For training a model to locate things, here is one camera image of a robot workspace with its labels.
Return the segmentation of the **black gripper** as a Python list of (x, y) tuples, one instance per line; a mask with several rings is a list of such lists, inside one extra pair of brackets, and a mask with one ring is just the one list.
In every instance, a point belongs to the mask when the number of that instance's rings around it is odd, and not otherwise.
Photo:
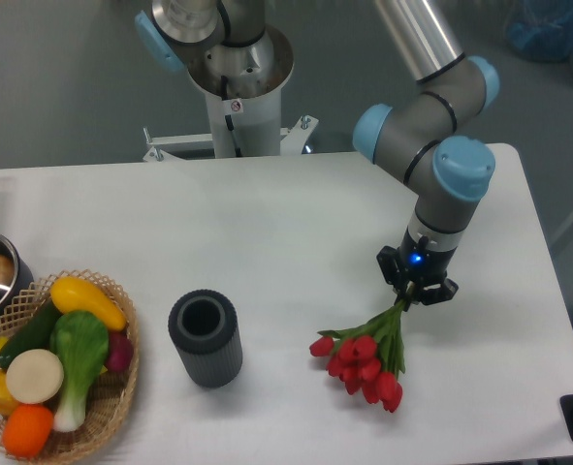
[(455, 252), (455, 249), (434, 251), (428, 243), (422, 246), (406, 232), (398, 249), (384, 246), (376, 260), (385, 282), (398, 295), (406, 292), (410, 282), (416, 283), (411, 301), (428, 306), (452, 300), (459, 290), (459, 285), (447, 278), (447, 268)]

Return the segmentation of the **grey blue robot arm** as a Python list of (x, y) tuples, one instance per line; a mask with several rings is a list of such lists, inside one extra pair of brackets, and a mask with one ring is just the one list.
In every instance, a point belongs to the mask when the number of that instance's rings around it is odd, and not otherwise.
[[(447, 268), (495, 169), (491, 150), (458, 129), (495, 99), (499, 78), (485, 59), (463, 53), (430, 1), (376, 9), (420, 90), (404, 108), (369, 108), (352, 143), (417, 197), (400, 246), (382, 248), (377, 261), (398, 298), (432, 305), (457, 291)], [(263, 2), (154, 1), (135, 27), (163, 68), (185, 71), (204, 93), (217, 157), (284, 152), (281, 90), (294, 57)]]

